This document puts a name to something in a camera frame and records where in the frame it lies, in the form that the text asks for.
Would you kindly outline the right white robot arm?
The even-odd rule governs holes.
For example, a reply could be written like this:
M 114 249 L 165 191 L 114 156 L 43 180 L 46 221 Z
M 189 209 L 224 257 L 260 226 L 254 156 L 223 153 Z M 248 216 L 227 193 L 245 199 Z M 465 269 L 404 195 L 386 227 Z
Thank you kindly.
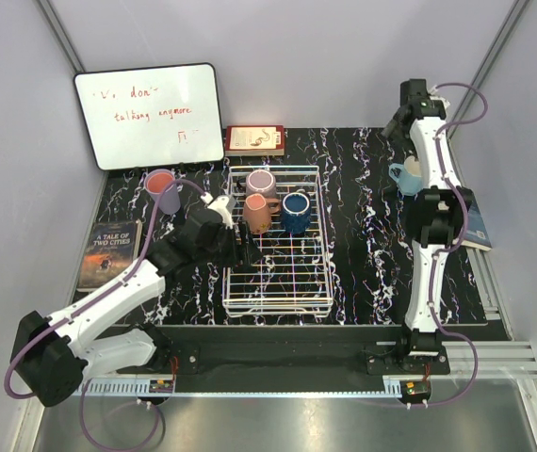
M 428 90 L 426 80 L 411 78 L 400 84 L 399 108 L 382 130 L 385 138 L 412 146 L 410 156 L 420 178 L 417 190 L 399 190 L 414 197 L 405 224 L 414 264 L 400 338 L 388 359 L 410 374 L 447 362 L 440 321 L 445 266 L 448 255 L 463 242 L 473 196 L 454 169 L 449 127 L 446 101 Z

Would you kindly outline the light blue faceted mug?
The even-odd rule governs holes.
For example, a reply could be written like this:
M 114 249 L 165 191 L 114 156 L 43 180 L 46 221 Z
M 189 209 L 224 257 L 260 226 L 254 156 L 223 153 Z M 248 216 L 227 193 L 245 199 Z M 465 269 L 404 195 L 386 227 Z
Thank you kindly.
M 423 188 L 420 163 L 412 155 L 408 156 L 402 164 L 390 164 L 388 175 L 403 196 L 415 196 Z

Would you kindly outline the salmon square mug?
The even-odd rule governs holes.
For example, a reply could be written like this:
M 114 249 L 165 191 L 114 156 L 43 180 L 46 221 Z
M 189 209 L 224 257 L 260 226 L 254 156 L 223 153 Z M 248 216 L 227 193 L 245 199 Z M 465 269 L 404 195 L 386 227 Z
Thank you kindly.
M 249 195 L 244 201 L 243 217 L 252 234 L 265 234 L 271 229 L 272 216 L 281 210 L 281 202 L 260 193 Z

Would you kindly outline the coral pink tumbler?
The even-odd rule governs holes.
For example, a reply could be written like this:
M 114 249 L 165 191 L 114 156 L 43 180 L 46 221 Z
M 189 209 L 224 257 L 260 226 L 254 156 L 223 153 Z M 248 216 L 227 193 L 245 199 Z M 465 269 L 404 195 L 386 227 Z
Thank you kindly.
M 174 176 L 170 171 L 152 171 L 145 180 L 145 187 L 150 194 L 159 195 L 173 180 Z

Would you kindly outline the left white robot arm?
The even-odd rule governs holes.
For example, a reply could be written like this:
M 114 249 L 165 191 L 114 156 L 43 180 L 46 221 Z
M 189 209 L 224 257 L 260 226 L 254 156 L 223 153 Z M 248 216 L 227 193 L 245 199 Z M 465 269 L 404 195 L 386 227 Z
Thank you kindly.
M 244 221 L 199 210 L 87 297 L 48 316 L 36 311 L 24 316 L 9 372 L 45 407 L 58 405 L 89 379 L 124 368 L 161 372 L 171 364 L 172 341 L 159 328 L 140 324 L 110 337 L 104 331 L 197 266 L 249 269 L 262 257 Z

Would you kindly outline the lavender tumbler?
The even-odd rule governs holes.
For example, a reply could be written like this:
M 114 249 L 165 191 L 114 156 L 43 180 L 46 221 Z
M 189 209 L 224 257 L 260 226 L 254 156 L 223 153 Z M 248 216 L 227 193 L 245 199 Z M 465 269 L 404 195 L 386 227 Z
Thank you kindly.
M 153 171 L 157 171 L 157 170 L 166 171 L 167 169 L 155 169 Z M 158 209 L 166 215 L 173 215 L 177 213 L 181 207 L 178 187 L 173 182 L 169 186 L 167 186 L 164 189 L 164 191 L 159 195 L 150 194 L 148 191 L 147 193 L 152 197 L 152 199 L 155 202 L 158 203 Z

